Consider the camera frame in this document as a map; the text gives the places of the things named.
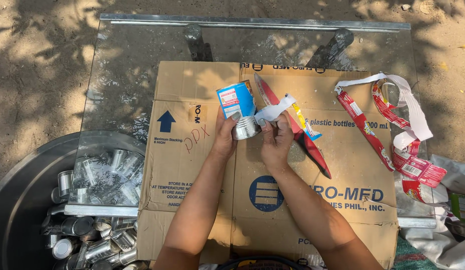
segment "euro-med logo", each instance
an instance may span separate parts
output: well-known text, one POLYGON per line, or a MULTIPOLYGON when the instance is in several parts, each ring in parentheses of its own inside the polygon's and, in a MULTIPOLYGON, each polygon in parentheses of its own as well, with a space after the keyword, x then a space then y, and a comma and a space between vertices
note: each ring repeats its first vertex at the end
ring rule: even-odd
POLYGON ((249 187, 249 199, 258 210, 272 212, 278 209, 284 201, 278 183, 271 175, 257 177, 249 187))

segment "blue arrow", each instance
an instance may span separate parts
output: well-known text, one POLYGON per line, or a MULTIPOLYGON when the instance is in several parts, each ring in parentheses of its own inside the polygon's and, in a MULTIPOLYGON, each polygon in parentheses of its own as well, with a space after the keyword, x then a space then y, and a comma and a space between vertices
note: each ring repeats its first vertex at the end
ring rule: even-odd
POLYGON ((168 110, 157 121, 161 122, 159 132, 171 132, 171 123, 176 122, 168 110))

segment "glass table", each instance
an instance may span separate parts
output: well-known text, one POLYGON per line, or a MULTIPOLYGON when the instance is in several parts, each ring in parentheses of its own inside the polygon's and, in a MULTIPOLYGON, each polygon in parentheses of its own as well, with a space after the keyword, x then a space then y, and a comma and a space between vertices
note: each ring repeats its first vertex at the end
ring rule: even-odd
MULTIPOLYGON (((87 172, 80 168, 81 163, 84 166, 85 160, 93 158, 96 164, 110 164, 114 156, 104 153, 114 149, 144 156, 160 61, 192 61, 197 57, 191 54, 185 39, 188 24, 201 27, 202 39, 210 45, 215 62, 302 67, 311 64, 308 62, 315 51, 328 44, 336 30, 346 28, 354 41, 328 59, 327 68, 399 75, 409 82, 419 101, 408 23, 101 14, 77 154, 78 159, 83 159, 74 169, 75 183, 79 184, 66 206, 66 214, 137 216, 139 194, 133 191, 140 181, 129 187, 131 197, 113 194, 108 199, 91 196, 85 201, 80 188, 84 187, 82 177, 87 172)), ((397 104, 399 90, 390 87, 388 91, 389 101, 397 104)), ((408 119, 407 108, 396 113, 408 119)), ((391 125, 392 137, 400 132, 391 125)), ((425 143, 418 157, 427 160, 425 143)), ((142 168, 134 168, 141 166, 140 161, 134 166, 118 169, 117 181, 109 181, 109 189, 100 192, 117 193, 124 179, 133 174, 139 179, 142 168)), ((434 208, 409 198, 397 172, 395 186, 399 225, 435 228, 434 208)), ((431 188, 421 188, 423 198, 432 201, 431 188)))

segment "forearm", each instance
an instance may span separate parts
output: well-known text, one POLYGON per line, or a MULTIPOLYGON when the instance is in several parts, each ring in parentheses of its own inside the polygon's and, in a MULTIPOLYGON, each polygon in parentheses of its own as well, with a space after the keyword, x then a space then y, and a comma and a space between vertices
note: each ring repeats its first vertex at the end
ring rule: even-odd
POLYGON ((308 186, 289 166, 270 170, 299 229, 320 250, 331 250, 356 238, 348 221, 308 186))
POLYGON ((169 226, 164 246, 197 255, 218 211, 219 194, 228 159, 210 153, 169 226))

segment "hand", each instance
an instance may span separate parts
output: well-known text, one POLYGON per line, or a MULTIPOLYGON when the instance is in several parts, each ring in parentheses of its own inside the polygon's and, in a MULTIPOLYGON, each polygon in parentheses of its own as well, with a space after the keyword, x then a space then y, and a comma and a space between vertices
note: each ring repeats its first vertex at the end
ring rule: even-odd
POLYGON ((228 119, 224 119, 223 109, 219 106, 216 119, 216 137, 211 148, 211 154, 226 160, 232 156, 236 150, 237 141, 233 140, 231 132, 240 117, 241 113, 237 111, 228 119))
POLYGON ((289 167, 288 152, 294 139, 293 130, 289 125, 289 113, 283 111, 276 120, 277 128, 273 128, 271 123, 264 119, 258 121, 264 136, 261 157, 270 173, 289 167))

